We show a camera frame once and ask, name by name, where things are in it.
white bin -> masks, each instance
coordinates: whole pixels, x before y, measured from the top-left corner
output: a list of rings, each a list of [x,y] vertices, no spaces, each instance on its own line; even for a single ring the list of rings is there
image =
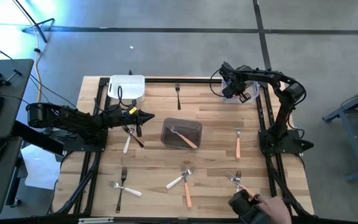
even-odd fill
[[[125,104],[132,100],[138,103],[144,101],[145,78],[143,75],[113,75],[110,77],[108,96],[118,100],[118,86],[122,88],[122,101]]]

concrete floor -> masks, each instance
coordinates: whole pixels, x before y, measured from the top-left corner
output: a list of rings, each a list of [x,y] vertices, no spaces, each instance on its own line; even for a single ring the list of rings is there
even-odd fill
[[[256,29],[251,0],[31,0],[21,1],[37,21],[54,17],[57,26],[197,27]],[[355,0],[260,0],[266,29],[358,30]],[[0,0],[0,24],[27,24],[11,1]],[[85,75],[126,74],[210,76],[223,60],[233,66],[264,67],[258,34],[167,34],[49,32],[40,41],[44,85],[76,102]],[[358,35],[266,36],[273,69],[299,80],[308,97],[293,113],[315,147],[305,152],[306,176],[315,213],[324,218],[358,221],[358,172],[341,122],[321,117],[358,93]],[[13,58],[34,58],[34,34],[0,26],[0,49]],[[56,104],[65,102],[45,92]],[[24,99],[35,101],[28,84]],[[26,122],[24,105],[18,120]],[[358,118],[352,118],[358,133]],[[0,218],[44,215],[49,190],[20,186],[23,205],[4,208]]]

wooden tabletop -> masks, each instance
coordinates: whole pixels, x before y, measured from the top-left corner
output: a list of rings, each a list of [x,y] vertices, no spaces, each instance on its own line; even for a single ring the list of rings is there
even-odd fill
[[[80,111],[93,112],[93,98],[98,90],[99,79],[100,77],[84,77],[77,103]],[[220,85],[213,84],[213,88],[219,91]],[[227,202],[236,188],[225,177],[227,171],[235,173],[236,170],[241,170],[243,185],[264,197],[270,196],[265,159],[260,153],[257,137],[260,126],[255,103],[224,104],[220,97],[212,94],[209,85],[204,83],[180,84],[180,111],[177,110],[174,83],[146,83],[145,95],[145,101],[139,103],[138,107],[145,112],[155,114],[155,118],[142,127],[143,136],[139,140],[145,144],[145,147],[141,149],[132,140],[128,153],[123,154],[127,134],[121,128],[109,130],[106,150],[100,160],[92,216],[235,218],[236,214]],[[272,90],[270,90],[270,97],[276,115],[280,103]],[[162,123],[168,117],[202,123],[201,146],[197,151],[170,149],[161,143]],[[236,159],[236,126],[243,127],[240,136],[240,159]],[[84,152],[74,152],[63,163],[53,201],[54,210],[59,209],[66,202],[78,185],[83,157]],[[288,188],[305,210],[313,213],[308,184],[300,159],[291,154],[283,154],[282,158]],[[186,207],[183,181],[170,190],[165,188],[180,176],[182,162],[188,167],[195,167],[194,174],[187,177],[193,202],[192,208]],[[113,189],[107,182],[109,180],[121,182],[122,166],[128,167],[125,186],[142,192],[142,196],[139,198],[123,192],[121,212],[115,213],[119,189]],[[87,196],[88,188],[83,196],[82,209],[85,207]]]

human hand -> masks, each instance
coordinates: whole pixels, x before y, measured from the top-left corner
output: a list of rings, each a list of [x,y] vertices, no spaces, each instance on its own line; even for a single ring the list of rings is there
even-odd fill
[[[276,196],[263,200],[258,206],[270,216],[274,224],[291,224],[290,212],[281,198]]]

orange handle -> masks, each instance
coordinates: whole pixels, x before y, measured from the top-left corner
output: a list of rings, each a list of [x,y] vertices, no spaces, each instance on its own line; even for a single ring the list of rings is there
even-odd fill
[[[198,148],[194,143],[192,143],[189,139],[187,139],[186,137],[184,137],[181,134],[178,134],[190,147],[192,147],[193,149]]]
[[[236,158],[240,159],[241,154],[240,154],[240,138],[237,138],[237,147],[236,147]]]
[[[190,198],[189,186],[187,185],[187,183],[185,183],[185,193],[186,193],[187,207],[191,208],[191,198]]]
[[[241,187],[242,189],[246,190],[251,198],[254,198],[254,197],[255,197],[255,193],[253,193],[253,191],[249,190],[249,188],[247,188],[246,186],[244,186],[244,185],[242,185],[242,184],[240,184],[240,187]]]

